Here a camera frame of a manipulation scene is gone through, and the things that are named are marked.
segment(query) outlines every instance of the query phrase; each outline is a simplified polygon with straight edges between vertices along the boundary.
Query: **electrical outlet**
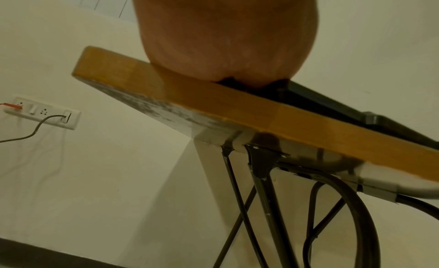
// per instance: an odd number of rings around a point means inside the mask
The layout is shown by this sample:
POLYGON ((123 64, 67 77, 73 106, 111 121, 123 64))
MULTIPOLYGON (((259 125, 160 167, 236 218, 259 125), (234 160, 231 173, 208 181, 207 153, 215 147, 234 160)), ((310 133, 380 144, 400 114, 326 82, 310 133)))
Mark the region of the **electrical outlet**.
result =
POLYGON ((44 123, 59 126, 67 129, 75 129, 79 117, 81 115, 80 111, 70 110, 64 107, 56 107, 48 104, 40 103, 32 99, 17 97, 11 104, 19 105, 23 109, 15 109, 11 107, 5 108, 5 113, 19 116, 22 118, 28 118, 35 121, 41 121, 49 116, 53 115, 64 115, 63 117, 49 118, 44 123))

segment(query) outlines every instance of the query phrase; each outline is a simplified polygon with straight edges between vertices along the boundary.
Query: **wall switch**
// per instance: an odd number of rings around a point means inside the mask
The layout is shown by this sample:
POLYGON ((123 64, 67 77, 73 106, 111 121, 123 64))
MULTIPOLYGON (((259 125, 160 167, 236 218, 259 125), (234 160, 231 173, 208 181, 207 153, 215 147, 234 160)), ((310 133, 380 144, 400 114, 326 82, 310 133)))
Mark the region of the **wall switch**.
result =
POLYGON ((67 129, 75 129, 79 118, 81 116, 80 111, 67 109, 64 107, 51 106, 45 103, 40 103, 32 99, 17 97, 11 104, 22 106, 23 109, 14 109, 11 107, 5 108, 5 113, 19 116, 22 118, 28 118, 35 121, 41 121, 52 115, 63 115, 63 117, 50 118, 44 123, 51 124, 67 129))

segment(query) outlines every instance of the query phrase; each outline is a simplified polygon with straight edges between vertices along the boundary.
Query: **wooden tabletop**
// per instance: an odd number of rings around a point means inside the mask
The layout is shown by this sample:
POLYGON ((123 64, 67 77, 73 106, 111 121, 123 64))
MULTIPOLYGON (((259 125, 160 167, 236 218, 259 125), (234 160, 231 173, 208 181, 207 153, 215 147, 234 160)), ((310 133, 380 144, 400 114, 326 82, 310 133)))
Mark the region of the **wooden tabletop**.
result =
POLYGON ((87 47, 73 76, 166 125, 236 149, 256 133, 277 136, 293 157, 309 147, 439 182, 439 151, 284 105, 217 83, 87 47))

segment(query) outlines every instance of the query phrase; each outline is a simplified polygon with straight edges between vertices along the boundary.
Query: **bare skin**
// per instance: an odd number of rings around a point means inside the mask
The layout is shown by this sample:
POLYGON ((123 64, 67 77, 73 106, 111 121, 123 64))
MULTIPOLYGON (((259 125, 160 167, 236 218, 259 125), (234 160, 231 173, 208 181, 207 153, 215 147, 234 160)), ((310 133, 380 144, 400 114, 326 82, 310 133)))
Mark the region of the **bare skin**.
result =
POLYGON ((317 31, 316 0, 134 0, 151 62, 254 88, 291 78, 317 31))

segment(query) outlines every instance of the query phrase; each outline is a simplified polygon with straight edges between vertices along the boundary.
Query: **white wall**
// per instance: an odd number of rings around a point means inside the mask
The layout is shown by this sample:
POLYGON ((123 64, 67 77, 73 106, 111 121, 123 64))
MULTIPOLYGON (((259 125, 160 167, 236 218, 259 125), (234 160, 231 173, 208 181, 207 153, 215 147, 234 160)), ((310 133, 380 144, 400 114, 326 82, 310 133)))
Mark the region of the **white wall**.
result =
MULTIPOLYGON (((294 79, 439 139, 436 1, 319 0, 317 42, 294 79)), ((137 27, 58 0, 0 0, 0 16, 0 101, 28 95, 83 111, 75 131, 46 126, 32 139, 1 144, 0 236, 130 267, 211 266, 238 213, 219 149, 70 76, 87 45, 146 60, 137 27)), ((0 139, 34 126, 0 113, 0 139)), ((246 157, 233 154, 232 161, 246 195, 246 157)), ((312 183, 283 172, 273 177, 300 256, 312 183)), ((382 267, 436 267, 436 221, 363 198, 382 267)), ((337 199, 323 188, 317 218, 337 199)), ((316 240, 314 267, 353 266, 349 215, 342 210, 316 240)), ((279 267, 257 200, 250 217, 270 266, 279 267)), ((224 267, 258 267, 245 231, 224 267)))

